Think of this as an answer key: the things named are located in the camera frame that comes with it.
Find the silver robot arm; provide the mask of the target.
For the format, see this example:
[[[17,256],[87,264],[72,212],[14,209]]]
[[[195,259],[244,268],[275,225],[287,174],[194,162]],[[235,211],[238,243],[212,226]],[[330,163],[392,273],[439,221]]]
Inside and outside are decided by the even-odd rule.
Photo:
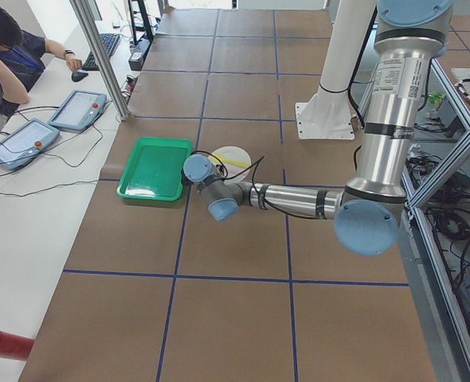
[[[296,105],[301,139],[349,139],[350,89],[369,38],[378,61],[361,118],[355,176],[340,190],[239,181],[221,174],[212,154],[192,154],[182,179],[193,185],[215,220],[242,205],[304,219],[332,220],[339,242],[360,255],[388,251],[398,237],[405,190],[401,175],[430,65],[447,44],[450,1],[342,1],[317,92]]]

